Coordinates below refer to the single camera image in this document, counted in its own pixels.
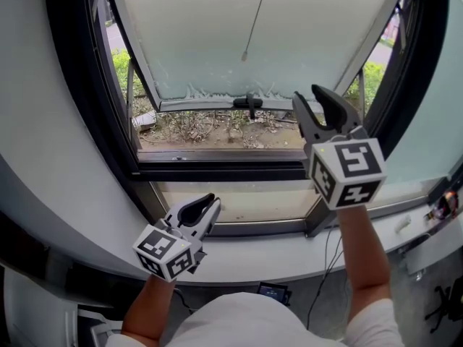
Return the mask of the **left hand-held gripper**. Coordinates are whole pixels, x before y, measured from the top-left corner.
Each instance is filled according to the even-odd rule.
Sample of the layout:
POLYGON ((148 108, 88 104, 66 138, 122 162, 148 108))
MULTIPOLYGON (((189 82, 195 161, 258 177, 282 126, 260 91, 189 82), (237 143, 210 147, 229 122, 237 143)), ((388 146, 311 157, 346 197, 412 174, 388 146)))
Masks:
POLYGON ((165 218, 147 226, 133 244, 141 266, 164 281, 175 281, 185 272, 194 273, 206 253, 203 239, 221 212, 214 193, 174 204, 165 218))

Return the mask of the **person's right forearm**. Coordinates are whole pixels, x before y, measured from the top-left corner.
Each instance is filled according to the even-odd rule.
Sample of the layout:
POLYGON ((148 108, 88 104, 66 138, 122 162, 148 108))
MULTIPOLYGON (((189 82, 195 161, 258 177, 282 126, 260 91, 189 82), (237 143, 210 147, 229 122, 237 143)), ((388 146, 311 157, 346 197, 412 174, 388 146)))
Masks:
POLYGON ((344 262, 352 286, 348 320, 371 304, 391 299, 390 265, 366 207, 337 212, 344 250, 344 262))

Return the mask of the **person's left forearm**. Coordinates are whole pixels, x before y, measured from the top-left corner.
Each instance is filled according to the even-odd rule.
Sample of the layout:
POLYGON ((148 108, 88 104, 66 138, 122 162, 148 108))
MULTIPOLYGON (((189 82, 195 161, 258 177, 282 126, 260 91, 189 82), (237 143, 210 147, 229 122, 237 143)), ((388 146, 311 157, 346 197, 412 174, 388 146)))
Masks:
POLYGON ((175 285, 151 275, 124 317, 122 335, 146 347, 159 347, 175 285))

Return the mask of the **metal window stay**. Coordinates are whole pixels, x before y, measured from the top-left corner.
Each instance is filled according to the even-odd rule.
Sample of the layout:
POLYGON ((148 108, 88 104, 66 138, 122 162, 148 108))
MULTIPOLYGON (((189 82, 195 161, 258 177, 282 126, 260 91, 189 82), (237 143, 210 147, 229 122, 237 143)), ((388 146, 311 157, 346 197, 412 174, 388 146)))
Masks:
POLYGON ((363 121, 365 119, 365 75, 364 69, 361 68, 358 73, 358 80, 359 80, 359 110, 360 110, 360 118, 363 121))

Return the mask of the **clear lower glass pane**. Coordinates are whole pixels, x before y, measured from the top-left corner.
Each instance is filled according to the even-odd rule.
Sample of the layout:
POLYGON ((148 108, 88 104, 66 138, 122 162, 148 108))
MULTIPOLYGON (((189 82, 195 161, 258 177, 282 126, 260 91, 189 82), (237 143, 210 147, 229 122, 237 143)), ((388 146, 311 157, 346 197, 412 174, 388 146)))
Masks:
POLYGON ((219 223, 304 218, 319 200, 309 180, 235 182, 157 182, 168 207, 213 193, 221 200, 219 223))

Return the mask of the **white windowsill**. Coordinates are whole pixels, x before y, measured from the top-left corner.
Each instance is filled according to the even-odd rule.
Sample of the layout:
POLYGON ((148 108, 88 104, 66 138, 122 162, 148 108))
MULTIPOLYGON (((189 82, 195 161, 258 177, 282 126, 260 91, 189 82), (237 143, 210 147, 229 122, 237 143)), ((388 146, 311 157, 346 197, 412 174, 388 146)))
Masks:
POLYGON ((250 285, 261 281, 299 280, 321 275, 337 256, 333 270, 345 268, 339 230, 248 238, 207 238, 207 253, 195 273, 182 273, 177 282, 191 286, 250 285))

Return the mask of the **window with mesh screen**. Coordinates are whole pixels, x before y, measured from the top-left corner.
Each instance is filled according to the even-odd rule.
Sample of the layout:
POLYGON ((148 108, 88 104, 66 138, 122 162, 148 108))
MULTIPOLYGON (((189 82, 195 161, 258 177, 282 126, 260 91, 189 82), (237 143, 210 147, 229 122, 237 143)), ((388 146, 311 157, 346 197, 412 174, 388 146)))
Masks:
MULTIPOLYGON (((365 101, 368 134, 379 141, 386 160, 420 106, 443 45, 449 0, 399 0, 399 18, 386 71, 372 101, 365 101)), ((46 0, 46 11, 64 80, 90 135, 123 190, 149 223, 169 207, 157 182, 235 182, 307 180, 304 142, 296 124, 289 146, 250 149, 251 136, 239 128, 247 109, 159 111, 124 43, 110 0, 46 0)), ((289 110, 255 111, 265 120, 289 110)), ((432 202, 372 207, 373 216, 400 213, 432 202)), ((213 235, 263 236, 304 233, 313 237, 334 219, 319 197, 304 218, 218 223, 213 235)))

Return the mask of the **large frosted glass pane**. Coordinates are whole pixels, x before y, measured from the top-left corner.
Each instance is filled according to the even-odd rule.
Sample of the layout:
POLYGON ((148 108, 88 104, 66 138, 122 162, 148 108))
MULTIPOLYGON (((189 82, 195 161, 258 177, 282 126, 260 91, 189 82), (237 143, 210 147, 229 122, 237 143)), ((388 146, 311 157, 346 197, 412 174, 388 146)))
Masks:
POLYGON ((449 0, 436 69, 419 108, 387 159, 388 178, 371 207, 433 197, 463 163, 463 0, 449 0))

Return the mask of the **small black screen device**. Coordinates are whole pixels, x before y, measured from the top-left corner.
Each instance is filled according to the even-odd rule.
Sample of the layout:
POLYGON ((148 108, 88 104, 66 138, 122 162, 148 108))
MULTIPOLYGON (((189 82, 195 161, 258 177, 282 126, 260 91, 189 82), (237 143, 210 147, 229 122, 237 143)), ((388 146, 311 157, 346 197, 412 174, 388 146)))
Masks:
POLYGON ((270 297, 285 306, 289 306, 292 292, 289 291, 288 286, 285 285, 260 282, 257 294, 270 297))

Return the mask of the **person's white shirt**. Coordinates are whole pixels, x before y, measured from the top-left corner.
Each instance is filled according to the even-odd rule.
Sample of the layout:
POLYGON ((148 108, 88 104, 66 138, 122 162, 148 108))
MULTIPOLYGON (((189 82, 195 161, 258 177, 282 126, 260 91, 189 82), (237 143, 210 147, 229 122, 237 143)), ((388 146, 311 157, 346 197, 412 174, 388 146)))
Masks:
POLYGON ((188 317, 165 347, 404 347, 390 299, 372 303, 347 325, 341 341, 305 329, 267 296, 220 296, 188 317))

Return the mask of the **white paper roll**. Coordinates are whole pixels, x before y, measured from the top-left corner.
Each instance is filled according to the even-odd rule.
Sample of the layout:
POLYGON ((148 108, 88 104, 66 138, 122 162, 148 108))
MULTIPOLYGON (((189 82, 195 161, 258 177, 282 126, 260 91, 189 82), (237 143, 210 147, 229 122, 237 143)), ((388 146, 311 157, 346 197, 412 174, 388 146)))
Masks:
POLYGON ((412 222, 411 216, 407 215, 404 216, 395 226, 394 232, 398 234, 401 230, 406 228, 412 222))

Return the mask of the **small colourful clutter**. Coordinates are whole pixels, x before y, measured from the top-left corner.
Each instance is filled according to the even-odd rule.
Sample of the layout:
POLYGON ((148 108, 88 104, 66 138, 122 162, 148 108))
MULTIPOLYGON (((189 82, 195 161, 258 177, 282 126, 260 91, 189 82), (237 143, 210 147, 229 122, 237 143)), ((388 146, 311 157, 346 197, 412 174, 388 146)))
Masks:
POLYGON ((459 195, 455 191, 445 192, 433 206, 433 209, 428 212, 424 219, 429 220, 444 220, 447 217, 455 217, 459 208, 459 195))

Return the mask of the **frosted window sash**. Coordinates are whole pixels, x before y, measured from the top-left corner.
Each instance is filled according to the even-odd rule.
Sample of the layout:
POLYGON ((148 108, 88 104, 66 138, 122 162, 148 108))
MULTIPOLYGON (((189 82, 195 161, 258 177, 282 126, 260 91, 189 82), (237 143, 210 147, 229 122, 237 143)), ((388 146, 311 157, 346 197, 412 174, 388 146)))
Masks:
POLYGON ((110 0, 151 102, 231 108, 252 93, 289 110, 312 85, 342 94, 399 0, 110 0))

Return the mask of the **white and grey chair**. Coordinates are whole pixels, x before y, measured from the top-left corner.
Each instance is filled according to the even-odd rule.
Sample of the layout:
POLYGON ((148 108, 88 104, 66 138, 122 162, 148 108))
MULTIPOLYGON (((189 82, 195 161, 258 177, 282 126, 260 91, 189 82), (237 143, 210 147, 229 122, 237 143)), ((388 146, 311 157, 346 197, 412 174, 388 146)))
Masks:
POLYGON ((77 346, 105 347, 110 336, 120 334, 121 320, 111 320, 99 312, 77 310, 77 346))

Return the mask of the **black office chair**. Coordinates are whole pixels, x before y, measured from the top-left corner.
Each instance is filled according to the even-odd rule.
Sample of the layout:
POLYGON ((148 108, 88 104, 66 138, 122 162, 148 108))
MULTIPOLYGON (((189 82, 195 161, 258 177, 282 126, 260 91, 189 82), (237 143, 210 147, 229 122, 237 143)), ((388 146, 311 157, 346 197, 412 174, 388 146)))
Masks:
POLYGON ((430 330, 430 333, 437 331, 445 316, 452 322, 463 320, 463 286, 453 285, 445 289, 436 286, 434 291, 439 294, 441 304, 437 309, 424 317, 424 320, 429 320, 433 315, 438 315, 436 326, 430 330))

